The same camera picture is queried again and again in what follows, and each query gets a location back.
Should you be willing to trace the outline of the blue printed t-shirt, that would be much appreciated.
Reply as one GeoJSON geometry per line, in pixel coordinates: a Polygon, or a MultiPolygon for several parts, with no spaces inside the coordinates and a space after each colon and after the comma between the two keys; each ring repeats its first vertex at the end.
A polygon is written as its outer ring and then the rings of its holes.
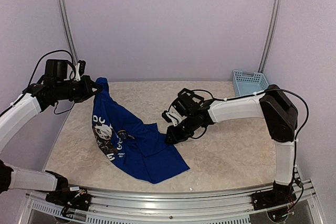
{"type": "Polygon", "coordinates": [[[110,97],[106,78],[96,83],[103,90],[95,95],[92,131],[99,149],[118,169],[133,178],[158,184],[189,170],[174,145],[165,143],[155,123],[145,124],[110,97]],[[117,132],[126,130],[134,139],[121,140],[117,132]]]}

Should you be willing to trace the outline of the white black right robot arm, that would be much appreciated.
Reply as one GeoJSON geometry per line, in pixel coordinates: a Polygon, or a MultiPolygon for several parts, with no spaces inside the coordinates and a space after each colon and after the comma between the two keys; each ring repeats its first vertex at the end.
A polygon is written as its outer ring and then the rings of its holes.
{"type": "Polygon", "coordinates": [[[296,162],[298,110],[277,85],[266,90],[235,98],[204,99],[194,90],[182,89],[171,106],[174,112],[162,113],[170,126],[165,142],[177,144],[194,137],[200,127],[235,119],[264,119],[276,147],[276,175],[269,201],[281,204],[288,198],[296,162]]]}

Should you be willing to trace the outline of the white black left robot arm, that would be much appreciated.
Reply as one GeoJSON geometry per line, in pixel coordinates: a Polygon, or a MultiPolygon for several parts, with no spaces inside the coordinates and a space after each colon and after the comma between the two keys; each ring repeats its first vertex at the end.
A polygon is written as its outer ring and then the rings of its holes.
{"type": "MultiPolygon", "coordinates": [[[[95,96],[103,87],[83,75],[79,81],[64,80],[50,86],[31,84],[25,94],[1,115],[1,150],[10,142],[16,133],[31,119],[57,102],[68,100],[81,103],[95,96]]],[[[64,184],[66,178],[50,172],[39,172],[32,169],[15,167],[1,161],[1,192],[10,189],[24,189],[50,192],[60,204],[66,206],[73,201],[73,193],[64,184]]]]}

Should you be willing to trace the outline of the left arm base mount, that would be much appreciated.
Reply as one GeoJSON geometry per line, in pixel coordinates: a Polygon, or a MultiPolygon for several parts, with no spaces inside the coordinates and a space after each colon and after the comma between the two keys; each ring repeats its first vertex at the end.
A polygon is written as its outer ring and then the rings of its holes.
{"type": "Polygon", "coordinates": [[[48,192],[45,200],[55,205],[88,211],[91,198],[86,188],[73,186],[48,192]]]}

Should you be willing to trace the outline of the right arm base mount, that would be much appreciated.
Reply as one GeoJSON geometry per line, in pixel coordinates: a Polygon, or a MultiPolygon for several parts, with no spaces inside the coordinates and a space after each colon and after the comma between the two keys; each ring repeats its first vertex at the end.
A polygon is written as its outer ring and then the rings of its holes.
{"type": "Polygon", "coordinates": [[[292,206],[289,208],[292,209],[301,199],[303,192],[304,184],[298,179],[290,182],[289,185],[281,185],[274,181],[272,189],[256,191],[251,195],[251,200],[254,210],[276,207],[288,203],[292,203],[292,206]],[[299,197],[295,194],[293,184],[301,188],[301,194],[299,197]]]}

